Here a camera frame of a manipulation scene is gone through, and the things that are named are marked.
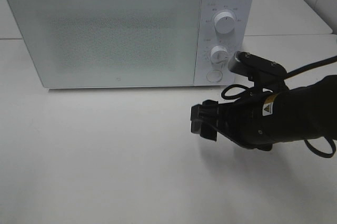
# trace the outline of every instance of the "white table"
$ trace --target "white table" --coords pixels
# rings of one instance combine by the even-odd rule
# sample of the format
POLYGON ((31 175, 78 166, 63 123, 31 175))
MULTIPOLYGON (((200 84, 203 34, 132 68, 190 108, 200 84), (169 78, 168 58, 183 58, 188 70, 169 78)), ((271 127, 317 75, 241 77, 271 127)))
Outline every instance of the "white table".
MULTIPOLYGON (((331 28, 304 0, 253 0, 245 35, 330 33, 331 28)), ((20 37, 6 0, 0 0, 0 39, 20 37)))
MULTIPOLYGON (((243 48, 292 70, 335 55, 336 38, 246 37, 243 48)), ((190 133, 191 106, 220 91, 48 91, 23 41, 0 41, 0 223, 335 223, 337 157, 303 142, 263 152, 190 133)))

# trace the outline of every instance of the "microwave control panel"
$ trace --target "microwave control panel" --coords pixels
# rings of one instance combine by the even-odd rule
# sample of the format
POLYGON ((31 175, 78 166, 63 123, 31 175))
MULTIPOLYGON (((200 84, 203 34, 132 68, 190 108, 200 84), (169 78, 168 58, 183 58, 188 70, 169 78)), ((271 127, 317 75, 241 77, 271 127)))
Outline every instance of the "microwave control panel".
POLYGON ((228 85, 227 63, 240 50, 252 0, 201 0, 194 85, 228 85))

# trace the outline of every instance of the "robotic arm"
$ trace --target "robotic arm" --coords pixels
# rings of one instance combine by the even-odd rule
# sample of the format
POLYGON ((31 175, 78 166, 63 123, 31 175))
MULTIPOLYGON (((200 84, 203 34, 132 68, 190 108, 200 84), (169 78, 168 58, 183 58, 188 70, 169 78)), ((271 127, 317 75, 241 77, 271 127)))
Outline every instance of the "robotic arm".
POLYGON ((234 102, 206 100, 193 106, 191 132, 213 141, 219 132, 243 148, 264 151, 270 151, 278 142, 304 140, 312 152, 330 158, 336 152, 333 139, 337 139, 337 75, 293 90, 284 80, 335 61, 337 56, 287 73, 275 62, 237 52, 229 62, 229 70, 247 76, 254 87, 233 84, 221 96, 225 100, 236 99, 234 102), (244 91, 227 96, 226 92, 234 87, 244 91), (321 152, 308 142, 322 136, 331 146, 331 153, 321 152))

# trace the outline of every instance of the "white knob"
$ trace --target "white knob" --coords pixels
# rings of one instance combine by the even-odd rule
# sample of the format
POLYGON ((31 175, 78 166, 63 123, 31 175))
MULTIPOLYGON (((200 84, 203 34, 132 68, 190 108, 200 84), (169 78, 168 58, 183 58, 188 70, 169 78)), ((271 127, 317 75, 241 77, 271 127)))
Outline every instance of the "white knob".
POLYGON ((235 16, 231 12, 220 12, 214 18, 214 26, 219 33, 229 33, 234 29, 235 16))
POLYGON ((227 49, 223 46, 215 46, 211 50, 211 62, 214 64, 225 63, 228 60, 227 49))

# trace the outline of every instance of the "round button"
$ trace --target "round button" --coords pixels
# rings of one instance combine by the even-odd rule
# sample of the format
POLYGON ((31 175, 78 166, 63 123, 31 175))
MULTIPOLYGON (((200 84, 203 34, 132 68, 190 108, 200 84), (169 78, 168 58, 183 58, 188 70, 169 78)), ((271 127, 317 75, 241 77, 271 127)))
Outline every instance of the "round button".
POLYGON ((214 18, 214 26, 218 33, 229 33, 235 26, 233 13, 225 11, 218 13, 214 18))
POLYGON ((220 70, 212 70, 207 74, 207 80, 215 83, 219 82, 222 79, 222 72, 220 70))
POLYGON ((228 60, 228 52, 224 46, 215 46, 210 53, 211 62, 214 64, 225 63, 228 60))

